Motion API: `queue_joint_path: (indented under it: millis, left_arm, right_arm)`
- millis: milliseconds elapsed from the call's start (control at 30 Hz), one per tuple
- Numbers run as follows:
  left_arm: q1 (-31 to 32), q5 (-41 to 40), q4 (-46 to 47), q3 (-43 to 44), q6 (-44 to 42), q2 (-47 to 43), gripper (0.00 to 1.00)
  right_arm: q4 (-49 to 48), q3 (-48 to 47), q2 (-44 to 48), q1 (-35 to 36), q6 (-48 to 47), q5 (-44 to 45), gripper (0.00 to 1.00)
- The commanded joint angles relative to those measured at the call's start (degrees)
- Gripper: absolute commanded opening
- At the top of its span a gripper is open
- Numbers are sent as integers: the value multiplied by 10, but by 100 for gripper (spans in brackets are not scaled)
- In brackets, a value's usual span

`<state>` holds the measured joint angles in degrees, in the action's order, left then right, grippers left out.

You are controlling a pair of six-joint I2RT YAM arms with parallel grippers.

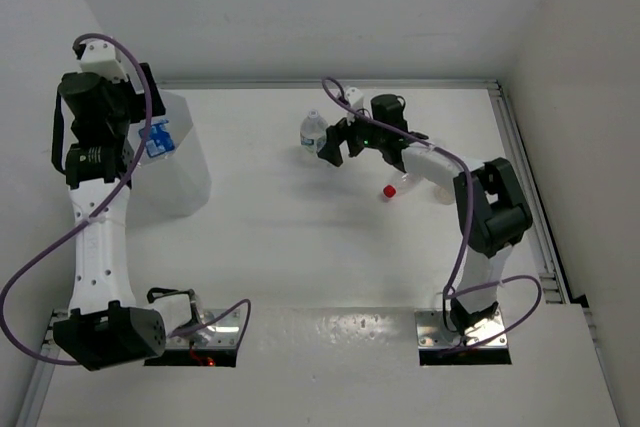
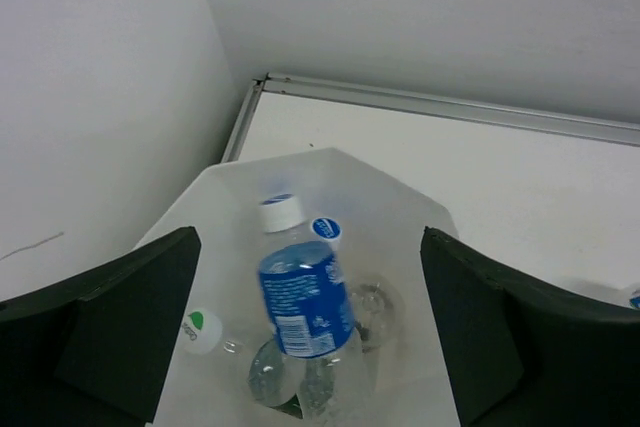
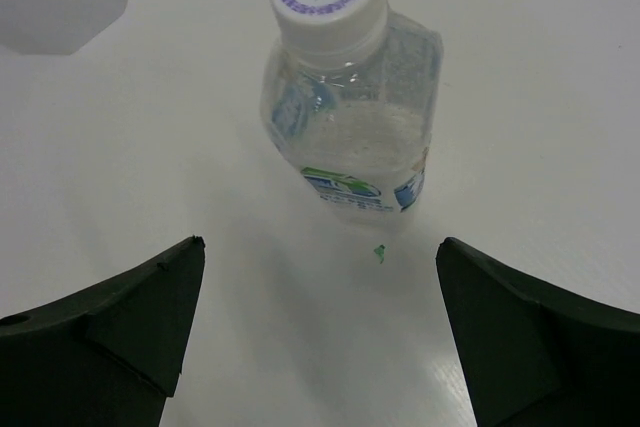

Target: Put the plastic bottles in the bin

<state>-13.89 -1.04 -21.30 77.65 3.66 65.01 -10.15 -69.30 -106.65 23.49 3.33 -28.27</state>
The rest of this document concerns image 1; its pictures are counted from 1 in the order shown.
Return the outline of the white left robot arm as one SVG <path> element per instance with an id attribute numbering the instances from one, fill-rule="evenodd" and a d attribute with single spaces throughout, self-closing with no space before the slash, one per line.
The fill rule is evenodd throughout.
<path id="1" fill-rule="evenodd" d="M 154 288 L 137 302 L 126 253 L 126 217 L 135 151 L 128 139 L 142 117 L 126 73 L 84 67 L 57 88 L 75 137 L 62 167 L 78 233 L 74 287 L 57 346 L 89 371 L 162 356 L 169 335 L 194 318 L 190 290 Z"/>

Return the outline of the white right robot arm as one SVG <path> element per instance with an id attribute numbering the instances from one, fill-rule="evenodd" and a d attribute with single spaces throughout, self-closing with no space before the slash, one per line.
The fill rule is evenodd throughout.
<path id="1" fill-rule="evenodd" d="M 468 336 L 497 313 L 507 260 L 533 223 L 514 168 L 503 157 L 463 157 L 410 130 L 399 95 L 378 95 L 369 108 L 363 108 L 357 89 L 331 99 L 347 114 L 327 128 L 319 158 L 339 167 L 343 147 L 351 157 L 376 150 L 397 171 L 427 180 L 454 198 L 462 241 L 442 289 L 443 322 L 450 332 Z"/>

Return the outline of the blue label Pocari bottle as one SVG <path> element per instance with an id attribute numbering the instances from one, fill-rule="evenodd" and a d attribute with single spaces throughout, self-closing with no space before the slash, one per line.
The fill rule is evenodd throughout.
<path id="1" fill-rule="evenodd" d="M 147 140 L 144 143 L 148 158 L 164 157 L 176 149 L 169 127 L 170 122 L 166 118 L 156 119 L 152 122 Z"/>

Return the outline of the clear bottle white label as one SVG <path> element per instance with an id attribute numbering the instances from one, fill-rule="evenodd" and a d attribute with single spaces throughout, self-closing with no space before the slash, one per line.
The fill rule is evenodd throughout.
<path id="1" fill-rule="evenodd" d="M 308 152 L 317 155 L 326 143 L 327 121 L 317 110 L 310 110 L 300 126 L 300 144 Z"/>

